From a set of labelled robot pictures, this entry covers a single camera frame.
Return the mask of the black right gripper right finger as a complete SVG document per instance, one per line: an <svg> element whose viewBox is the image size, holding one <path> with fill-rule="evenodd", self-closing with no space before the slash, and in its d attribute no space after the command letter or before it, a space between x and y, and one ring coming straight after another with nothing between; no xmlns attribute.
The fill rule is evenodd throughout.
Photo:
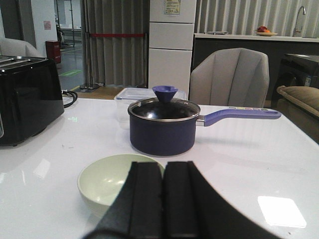
<svg viewBox="0 0 319 239"><path fill-rule="evenodd" d="M163 178L165 238L275 239L231 206L194 162L169 162Z"/></svg>

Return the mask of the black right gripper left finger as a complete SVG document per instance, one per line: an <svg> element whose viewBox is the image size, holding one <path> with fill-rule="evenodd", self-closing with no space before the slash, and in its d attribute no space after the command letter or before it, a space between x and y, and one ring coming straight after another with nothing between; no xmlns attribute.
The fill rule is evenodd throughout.
<svg viewBox="0 0 319 239"><path fill-rule="evenodd" d="M132 162L115 201L86 239L160 239L162 177L156 162Z"/></svg>

